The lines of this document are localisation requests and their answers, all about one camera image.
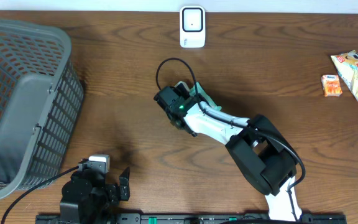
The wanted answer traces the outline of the light blue wipes pack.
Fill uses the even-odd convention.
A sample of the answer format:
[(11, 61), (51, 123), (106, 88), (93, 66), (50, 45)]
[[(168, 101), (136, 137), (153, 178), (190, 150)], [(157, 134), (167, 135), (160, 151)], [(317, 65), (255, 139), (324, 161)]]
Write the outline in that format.
[[(196, 91), (195, 91), (195, 87), (193, 86), (192, 88), (189, 88), (188, 85), (183, 82), (180, 81), (178, 82), (175, 86), (174, 86), (177, 90), (179, 90), (183, 95), (185, 95), (186, 97), (189, 96), (195, 96), (196, 95)], [(221, 111), (222, 107), (218, 106), (213, 100), (212, 98), (203, 90), (202, 86), (200, 85), (199, 82), (196, 83), (196, 87), (198, 89), (198, 93), (201, 95), (202, 101), (206, 101), (208, 103), (208, 105), (210, 107), (212, 107), (214, 110), (217, 111)]]

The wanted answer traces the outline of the orange small snack box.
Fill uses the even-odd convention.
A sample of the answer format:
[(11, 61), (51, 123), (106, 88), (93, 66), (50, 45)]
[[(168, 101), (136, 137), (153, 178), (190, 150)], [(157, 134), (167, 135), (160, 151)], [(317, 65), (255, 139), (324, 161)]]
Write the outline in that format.
[(325, 97), (340, 96), (342, 94), (338, 75), (323, 75), (321, 77), (321, 83)]

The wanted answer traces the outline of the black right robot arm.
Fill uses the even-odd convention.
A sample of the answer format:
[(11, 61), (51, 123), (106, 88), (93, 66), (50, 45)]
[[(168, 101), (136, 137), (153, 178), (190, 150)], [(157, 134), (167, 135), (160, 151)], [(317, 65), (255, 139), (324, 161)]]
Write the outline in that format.
[(221, 111), (201, 88), (185, 83), (166, 86), (154, 96), (171, 124), (192, 136), (203, 134), (222, 143), (242, 175), (265, 195), (271, 220), (298, 222), (296, 166), (303, 163), (276, 127), (263, 115), (239, 118)]

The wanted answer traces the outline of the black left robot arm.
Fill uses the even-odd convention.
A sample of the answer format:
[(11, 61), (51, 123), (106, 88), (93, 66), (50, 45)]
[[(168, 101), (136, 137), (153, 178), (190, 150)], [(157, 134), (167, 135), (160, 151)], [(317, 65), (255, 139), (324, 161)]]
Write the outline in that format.
[(107, 224), (117, 218), (109, 211), (130, 198), (130, 168), (119, 176), (118, 184), (108, 184), (101, 169), (82, 169), (62, 188), (59, 223)]

